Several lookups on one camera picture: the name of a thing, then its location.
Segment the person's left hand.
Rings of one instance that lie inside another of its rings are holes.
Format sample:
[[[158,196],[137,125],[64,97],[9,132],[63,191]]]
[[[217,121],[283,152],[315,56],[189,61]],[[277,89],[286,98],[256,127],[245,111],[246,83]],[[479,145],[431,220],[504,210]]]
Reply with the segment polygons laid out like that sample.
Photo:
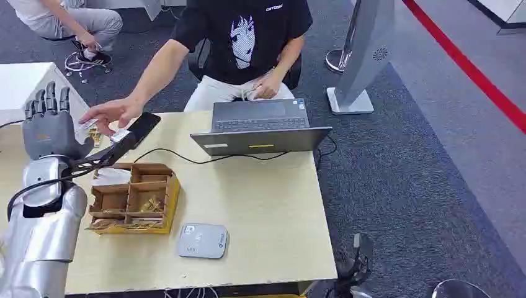
[[[253,89],[253,99],[271,99],[275,97],[280,89],[283,76],[278,71],[270,71],[265,74]]]

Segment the person's right hand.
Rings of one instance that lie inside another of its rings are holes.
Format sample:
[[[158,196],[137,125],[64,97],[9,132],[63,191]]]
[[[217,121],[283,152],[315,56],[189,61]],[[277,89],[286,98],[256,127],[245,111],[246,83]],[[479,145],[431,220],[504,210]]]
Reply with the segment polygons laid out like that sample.
[[[111,100],[90,108],[78,123],[84,124],[97,119],[96,126],[99,131],[106,136],[111,136],[115,133],[109,127],[112,122],[117,121],[119,129],[126,127],[129,121],[143,113],[144,105],[144,102],[131,97]]]

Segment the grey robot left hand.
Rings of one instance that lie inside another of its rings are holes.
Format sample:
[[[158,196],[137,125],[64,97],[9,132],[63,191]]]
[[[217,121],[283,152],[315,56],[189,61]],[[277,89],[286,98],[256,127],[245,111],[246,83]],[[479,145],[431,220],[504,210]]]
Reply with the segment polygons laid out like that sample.
[[[32,160],[48,155],[64,155],[72,160],[85,158],[94,148],[94,140],[85,137],[77,141],[74,121],[70,114],[69,87],[56,98],[55,82],[37,91],[35,98],[24,107],[22,133],[25,151]]]

